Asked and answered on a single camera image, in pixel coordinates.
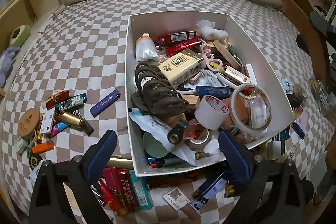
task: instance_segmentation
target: checkered bedsheet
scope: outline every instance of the checkered bedsheet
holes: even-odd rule
[[[42,154],[53,162],[84,154],[98,142],[107,129],[118,134],[114,155],[130,156],[127,135],[124,91],[124,65],[127,20],[129,15],[167,10],[196,10],[230,14],[250,35],[278,76],[288,76],[293,83],[301,83],[309,99],[309,120],[304,140],[291,132],[286,141],[290,150],[296,145],[295,161],[300,176],[305,176],[324,152],[334,133],[334,127],[318,111],[308,87],[312,77],[310,58],[300,50],[295,38],[298,31],[279,11],[270,10],[247,0],[87,0],[73,4],[47,26],[24,60],[10,89],[3,125],[4,172],[13,200],[25,212],[29,211],[33,190],[29,180],[26,152],[17,155],[14,137],[20,116],[31,107],[40,108],[41,101],[57,90],[70,90],[72,95],[87,93],[87,103],[80,112],[94,128],[88,137],[83,132],[68,128],[53,138],[55,149]],[[93,118],[89,109],[115,88],[121,98]],[[203,181],[182,185],[190,197]],[[153,209],[114,217],[120,223],[189,223],[180,211],[175,211],[163,199],[167,189],[150,191]],[[237,198],[223,198],[218,193],[200,213],[201,224],[221,223],[229,214]],[[82,222],[80,212],[76,218]]]

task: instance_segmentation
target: round wooden lid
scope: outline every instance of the round wooden lid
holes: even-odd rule
[[[33,107],[31,109],[28,109],[20,118],[19,125],[17,127],[17,133],[22,137],[28,137],[30,136],[35,128],[37,127],[37,124],[39,123],[40,119],[40,110]]]

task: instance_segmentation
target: purple plush toy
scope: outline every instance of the purple plush toy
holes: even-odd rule
[[[20,47],[8,47],[0,54],[0,86],[3,87],[12,68],[12,60]]]

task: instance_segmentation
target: white box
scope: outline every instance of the white box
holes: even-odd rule
[[[246,145],[248,149],[252,149],[283,131],[295,118],[287,96],[272,67],[248,34],[229,15],[196,11],[153,12],[131,15],[128,19],[126,36],[125,93],[127,107],[132,107],[130,96],[135,92],[134,74],[137,65],[135,59],[135,41],[143,33],[149,33],[153,39],[157,39],[157,36],[162,34],[193,31],[196,29],[196,23],[199,20],[215,22],[216,29],[224,29],[228,32],[228,40],[234,47],[238,57],[243,64],[252,65],[258,86],[263,88],[270,97],[273,119],[268,126],[268,133],[266,135]],[[188,172],[226,159],[220,153],[196,160],[196,166],[185,163],[152,168],[148,166],[142,147],[140,128],[129,116],[127,116],[127,125],[133,166],[137,177]]]

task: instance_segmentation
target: purple lighter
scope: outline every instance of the purple lighter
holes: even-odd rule
[[[90,112],[93,117],[96,117],[100,113],[102,113],[106,108],[112,105],[116,100],[120,98],[120,91],[114,90],[109,95],[107,95],[104,99],[99,101],[99,103],[95,104],[90,108]]]

